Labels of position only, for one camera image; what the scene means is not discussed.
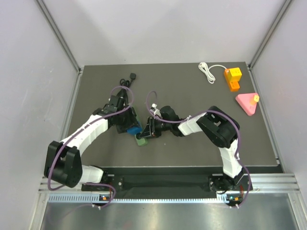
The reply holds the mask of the green power strip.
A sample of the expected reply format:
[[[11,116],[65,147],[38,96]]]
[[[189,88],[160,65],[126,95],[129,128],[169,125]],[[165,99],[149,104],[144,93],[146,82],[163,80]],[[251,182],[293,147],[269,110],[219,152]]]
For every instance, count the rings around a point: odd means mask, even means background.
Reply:
[[[136,108],[134,108],[134,111],[135,111],[135,114],[136,114],[136,120],[139,123],[139,126],[142,130],[141,120],[140,120],[140,117],[138,116]],[[148,143],[147,139],[145,139],[145,138],[137,139],[136,135],[135,135],[135,139],[136,139],[138,146],[145,146]]]

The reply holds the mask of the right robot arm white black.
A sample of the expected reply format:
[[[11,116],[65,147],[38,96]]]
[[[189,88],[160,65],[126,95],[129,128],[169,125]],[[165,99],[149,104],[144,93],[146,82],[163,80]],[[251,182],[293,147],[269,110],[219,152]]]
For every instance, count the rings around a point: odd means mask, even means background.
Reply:
[[[157,105],[152,104],[150,113],[152,115],[145,129],[136,135],[137,139],[158,138],[164,131],[170,131],[176,137],[202,131],[218,147],[223,162],[223,175],[211,179],[211,190],[224,194],[241,185],[243,171],[237,153],[239,125],[235,120],[216,106],[210,107],[209,112],[186,119],[179,118],[170,106],[157,109]]]

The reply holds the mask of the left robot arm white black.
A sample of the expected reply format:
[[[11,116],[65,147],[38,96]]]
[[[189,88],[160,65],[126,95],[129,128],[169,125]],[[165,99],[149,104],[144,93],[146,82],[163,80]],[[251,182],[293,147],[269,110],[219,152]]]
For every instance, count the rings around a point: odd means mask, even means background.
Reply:
[[[47,149],[44,176],[47,182],[55,181],[61,187],[70,188],[78,184],[92,183],[98,190],[107,188],[109,179],[103,169],[85,166],[81,156],[103,133],[115,126],[117,132],[133,136],[142,128],[134,108],[126,96],[111,96],[109,102],[95,110],[89,119],[64,140],[52,141]]]

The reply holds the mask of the blue cube plug adapter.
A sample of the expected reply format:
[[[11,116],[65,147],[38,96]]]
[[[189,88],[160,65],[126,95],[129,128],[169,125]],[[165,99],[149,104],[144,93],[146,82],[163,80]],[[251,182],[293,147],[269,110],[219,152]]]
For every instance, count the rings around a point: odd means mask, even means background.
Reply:
[[[139,126],[134,126],[134,127],[131,127],[129,129],[127,129],[127,133],[135,136],[137,135],[138,133],[141,133],[142,132],[142,128],[139,127]]]

